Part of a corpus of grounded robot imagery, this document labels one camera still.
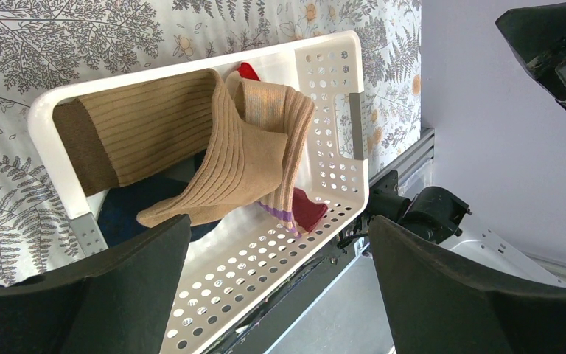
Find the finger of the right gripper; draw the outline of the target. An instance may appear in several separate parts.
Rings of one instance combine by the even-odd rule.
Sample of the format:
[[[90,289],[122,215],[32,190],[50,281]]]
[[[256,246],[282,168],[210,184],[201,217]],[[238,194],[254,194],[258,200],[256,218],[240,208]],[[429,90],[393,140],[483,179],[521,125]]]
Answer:
[[[529,77],[566,111],[566,2],[507,10],[495,26]]]

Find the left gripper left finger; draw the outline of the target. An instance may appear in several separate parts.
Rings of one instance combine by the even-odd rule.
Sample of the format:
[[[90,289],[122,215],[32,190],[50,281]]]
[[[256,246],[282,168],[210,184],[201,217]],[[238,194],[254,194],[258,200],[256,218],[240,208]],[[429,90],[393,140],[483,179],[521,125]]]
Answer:
[[[0,353],[158,353],[191,237],[179,215],[98,254],[0,286]]]

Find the navy sock beige red cuff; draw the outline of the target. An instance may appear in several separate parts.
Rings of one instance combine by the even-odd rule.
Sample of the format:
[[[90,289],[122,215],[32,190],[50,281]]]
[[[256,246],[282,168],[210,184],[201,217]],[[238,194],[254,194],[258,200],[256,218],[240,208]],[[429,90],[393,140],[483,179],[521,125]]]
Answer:
[[[257,150],[272,142],[284,149],[286,136],[271,134],[240,118],[221,76],[211,69],[175,77],[182,98],[175,129],[177,142],[155,162],[195,160],[188,182],[150,176],[111,190],[102,205],[99,226],[112,246],[173,218],[188,215],[191,239],[210,233],[230,211],[251,204],[276,189],[281,159],[274,166]]]

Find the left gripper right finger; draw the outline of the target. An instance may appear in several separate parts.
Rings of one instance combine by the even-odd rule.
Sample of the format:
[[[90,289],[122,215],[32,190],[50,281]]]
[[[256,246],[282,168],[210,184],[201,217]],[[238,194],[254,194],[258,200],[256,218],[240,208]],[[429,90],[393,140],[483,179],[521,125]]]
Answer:
[[[383,216],[369,238],[398,353],[566,353],[566,287],[481,265]]]

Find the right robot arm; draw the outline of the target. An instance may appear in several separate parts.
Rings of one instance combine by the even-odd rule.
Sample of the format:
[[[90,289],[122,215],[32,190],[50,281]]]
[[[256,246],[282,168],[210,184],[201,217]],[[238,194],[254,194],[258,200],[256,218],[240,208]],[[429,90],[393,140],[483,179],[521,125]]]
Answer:
[[[438,184],[368,210],[476,263],[565,288],[566,1],[432,1],[422,117]]]

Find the tan ribbed sock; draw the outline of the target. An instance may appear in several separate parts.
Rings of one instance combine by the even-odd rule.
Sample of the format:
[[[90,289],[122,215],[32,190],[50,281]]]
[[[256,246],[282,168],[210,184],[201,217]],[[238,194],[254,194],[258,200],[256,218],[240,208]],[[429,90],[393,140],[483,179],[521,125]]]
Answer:
[[[217,221],[282,181],[287,136],[243,120],[212,69],[82,95],[52,118],[88,196],[204,153],[184,191],[137,213],[146,227],[180,214],[193,225]]]

